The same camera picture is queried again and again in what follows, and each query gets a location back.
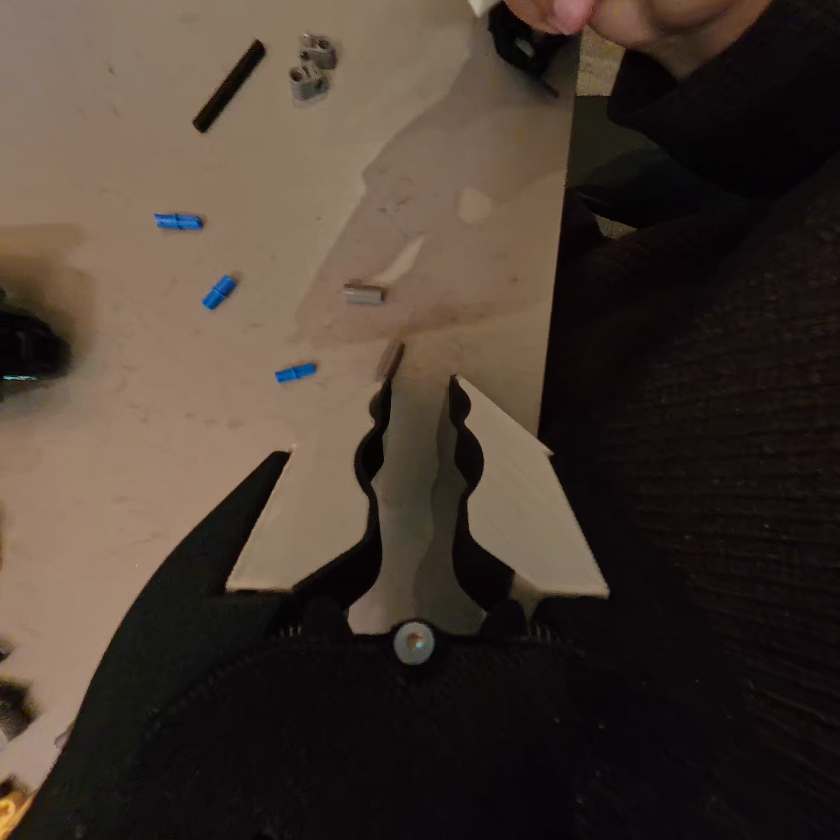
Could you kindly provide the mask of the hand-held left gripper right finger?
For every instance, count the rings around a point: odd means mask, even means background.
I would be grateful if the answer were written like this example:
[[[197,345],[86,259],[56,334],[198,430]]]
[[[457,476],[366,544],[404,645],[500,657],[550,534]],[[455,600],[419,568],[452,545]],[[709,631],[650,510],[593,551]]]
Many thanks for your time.
[[[455,466],[465,482],[452,560],[484,613],[553,598],[606,601],[610,588],[551,463],[553,452],[461,375],[448,384]]]

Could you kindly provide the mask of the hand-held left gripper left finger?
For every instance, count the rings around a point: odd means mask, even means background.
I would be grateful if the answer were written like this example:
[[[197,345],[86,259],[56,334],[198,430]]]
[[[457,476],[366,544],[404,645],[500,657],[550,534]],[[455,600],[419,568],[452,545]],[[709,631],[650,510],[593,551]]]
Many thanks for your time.
[[[229,592],[292,592],[367,535],[380,469],[384,380],[365,380],[288,451],[226,582]]]

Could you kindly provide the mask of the person's right hand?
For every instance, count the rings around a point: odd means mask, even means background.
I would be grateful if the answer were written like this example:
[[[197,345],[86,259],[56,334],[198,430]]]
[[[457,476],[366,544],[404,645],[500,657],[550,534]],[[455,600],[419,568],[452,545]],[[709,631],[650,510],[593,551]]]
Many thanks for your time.
[[[591,29],[646,54],[677,79],[686,78],[739,40],[771,1],[506,1],[544,34]]]

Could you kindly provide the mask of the person's black clothed body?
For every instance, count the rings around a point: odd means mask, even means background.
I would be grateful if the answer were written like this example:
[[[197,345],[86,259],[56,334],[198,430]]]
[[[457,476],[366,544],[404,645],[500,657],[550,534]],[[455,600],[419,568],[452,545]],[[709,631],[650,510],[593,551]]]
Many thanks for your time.
[[[608,602],[575,654],[586,837],[838,838],[838,155],[562,267],[542,440]]]

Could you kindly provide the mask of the black toy axle rod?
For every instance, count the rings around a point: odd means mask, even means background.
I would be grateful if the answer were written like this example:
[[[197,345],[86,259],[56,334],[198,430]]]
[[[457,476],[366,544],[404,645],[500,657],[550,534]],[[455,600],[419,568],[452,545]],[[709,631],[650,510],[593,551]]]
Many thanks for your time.
[[[253,40],[193,119],[192,126],[197,132],[204,134],[212,128],[265,57],[264,43],[259,39]]]

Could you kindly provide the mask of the small yellow toy vehicle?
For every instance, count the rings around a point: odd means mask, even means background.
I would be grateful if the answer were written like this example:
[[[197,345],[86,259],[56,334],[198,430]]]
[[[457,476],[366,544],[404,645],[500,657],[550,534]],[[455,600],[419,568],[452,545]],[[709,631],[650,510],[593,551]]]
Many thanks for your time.
[[[1,400],[65,378],[68,342],[34,313],[11,302],[1,289]]]

